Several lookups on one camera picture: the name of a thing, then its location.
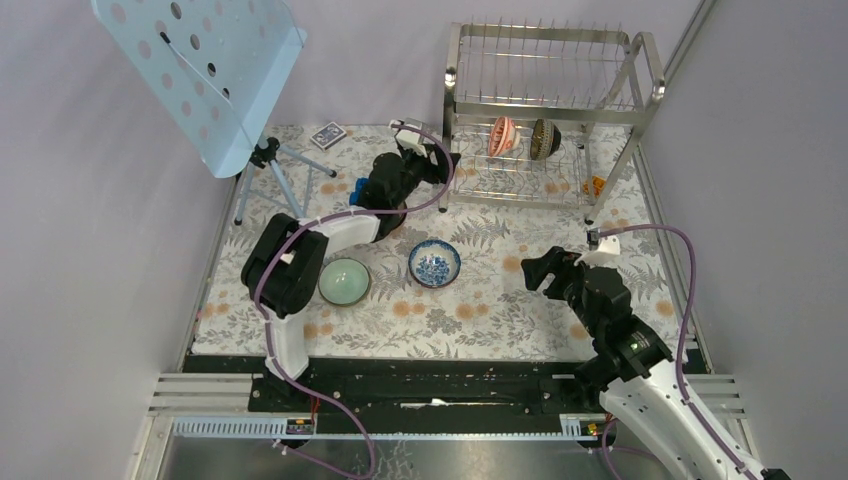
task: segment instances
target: black and white robotic arm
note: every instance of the black and white robotic arm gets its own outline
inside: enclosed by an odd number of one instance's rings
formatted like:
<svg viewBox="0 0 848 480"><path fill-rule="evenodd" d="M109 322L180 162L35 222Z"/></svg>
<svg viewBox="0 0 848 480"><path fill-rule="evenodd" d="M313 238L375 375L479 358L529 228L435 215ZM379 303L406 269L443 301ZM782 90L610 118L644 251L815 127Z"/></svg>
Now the black and white robotic arm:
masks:
<svg viewBox="0 0 848 480"><path fill-rule="evenodd" d="M407 120L421 128L421 124ZM437 185L448 179L446 158L416 133L396 136L398 154L374 160L373 170L352 198L356 209L396 210L424 181ZM319 223L293 243L270 272L260 292L263 305L273 310L273 349L293 379L306 369L309 357L303 338L304 307L315 292L324 259L357 244L379 241L404 221L405 214L350 215ZM242 270L242 283L256 295L260 278L287 238L313 219L272 218ZM634 315L630 290L621 275L601 266L619 254L618 239L590 232L585 253L551 248L536 259L522 261L525 284L544 290L550 299L565 301L593 337L597 355L583 363L575 377L575 392L600 405L630 428L665 467L679 479L786 480L781 470L767 470L738 445L688 385L680 385L675 360L656 332ZM268 359L269 370L275 372Z"/></svg>

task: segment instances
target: metal dish rack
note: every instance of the metal dish rack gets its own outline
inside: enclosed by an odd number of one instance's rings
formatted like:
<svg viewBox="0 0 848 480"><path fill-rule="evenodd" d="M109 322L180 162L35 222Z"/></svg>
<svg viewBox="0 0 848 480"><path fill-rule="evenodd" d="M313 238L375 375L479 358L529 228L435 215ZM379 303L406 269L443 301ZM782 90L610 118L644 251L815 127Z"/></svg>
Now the metal dish rack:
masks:
<svg viewBox="0 0 848 480"><path fill-rule="evenodd" d="M637 65L640 54L646 68ZM637 72L651 80L644 97ZM620 26L454 23L442 138L462 153L462 160L440 208L446 209L450 199L576 208L586 223L593 223L664 94L662 64L650 33L639 33L631 42ZM521 142L490 157L489 132L500 116L515 121ZM531 160L531 134L539 118L554 121L562 144L547 159ZM607 127L626 129L627 140L613 158L598 158L593 134ZM603 165L612 165L604 188L597 194L584 189L593 176L604 178Z"/></svg>

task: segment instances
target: blue and white bowl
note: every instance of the blue and white bowl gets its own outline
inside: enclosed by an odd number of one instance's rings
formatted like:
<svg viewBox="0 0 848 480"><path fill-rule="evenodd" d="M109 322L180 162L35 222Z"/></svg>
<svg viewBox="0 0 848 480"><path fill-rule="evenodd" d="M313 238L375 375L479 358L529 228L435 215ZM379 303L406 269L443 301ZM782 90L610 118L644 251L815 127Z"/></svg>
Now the blue and white bowl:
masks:
<svg viewBox="0 0 848 480"><path fill-rule="evenodd" d="M410 275L427 288L450 284L459 275L461 266L456 249L441 240L424 240L409 254Z"/></svg>

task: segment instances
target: tripod leg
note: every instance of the tripod leg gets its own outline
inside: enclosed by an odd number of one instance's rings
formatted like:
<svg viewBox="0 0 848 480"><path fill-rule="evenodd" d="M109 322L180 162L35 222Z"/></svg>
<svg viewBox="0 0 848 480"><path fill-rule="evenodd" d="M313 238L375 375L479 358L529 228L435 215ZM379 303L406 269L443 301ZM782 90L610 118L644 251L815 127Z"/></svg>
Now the tripod leg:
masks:
<svg viewBox="0 0 848 480"><path fill-rule="evenodd" d="M322 171L322 172L326 173L326 174L327 174L327 175L329 175L331 178L336 178L337 173L336 173L336 171L335 171L335 170L333 170L333 169L331 169L331 168L329 168L329 167L325 167L324 165L321 165L320 163L318 163L318 162L316 162L316 161L314 161L314 160L310 160L310 159L308 159L308 158L304 157L303 155L301 155L301 154L299 154L299 153L295 152L292 148L290 148L290 147L288 147L288 146L286 146L286 145L282 145L282 144L280 144L280 148L279 148L279 150L280 150L281 152L285 153L286 155L288 155L288 156L290 156L290 157L293 157L293 158L294 158L294 159L296 159L296 160L300 160L301 162L303 162L303 163L305 163L305 164L309 165L309 166L310 166L310 167L312 167L312 168L315 168L315 169L317 169L317 170L320 170L320 171Z"/></svg>
<svg viewBox="0 0 848 480"><path fill-rule="evenodd" d="M289 202L289 206L291 207L292 212L294 212L294 216L296 218L305 217L303 209L300 208L300 204L297 203L297 199L294 197L294 192L292 192L289 181L286 180L285 175L283 175L283 171L280 169L280 164L277 163L277 160L271 160L268 164L271 165L271 171L274 172L274 177L277 178L277 183L280 184L280 188L283 190L283 195L285 195L286 201Z"/></svg>
<svg viewBox="0 0 848 480"><path fill-rule="evenodd" d="M244 184L241 186L241 199L239 199L239 206L236 210L236 218L233 220L233 223L236 225L241 225L242 218L244 217L244 208L247 206L247 197L250 196L250 183L253 182L255 171L256 165L248 163L247 172L244 174Z"/></svg>

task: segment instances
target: gray wall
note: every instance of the gray wall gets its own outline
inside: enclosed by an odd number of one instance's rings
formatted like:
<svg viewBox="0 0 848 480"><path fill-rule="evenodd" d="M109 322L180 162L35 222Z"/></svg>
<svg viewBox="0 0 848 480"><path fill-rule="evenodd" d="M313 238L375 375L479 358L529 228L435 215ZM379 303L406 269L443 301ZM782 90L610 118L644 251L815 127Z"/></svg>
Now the gray wall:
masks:
<svg viewBox="0 0 848 480"><path fill-rule="evenodd" d="M89 2L0 2L0 32L0 478L120 478L228 181Z"/></svg>
<svg viewBox="0 0 848 480"><path fill-rule="evenodd" d="M792 478L848 471L846 22L840 0L721 2L644 142L713 357Z"/></svg>
<svg viewBox="0 0 848 480"><path fill-rule="evenodd" d="M698 0L290 0L309 34L272 121L442 123L450 22L569 26L597 22L652 32L668 58Z"/></svg>

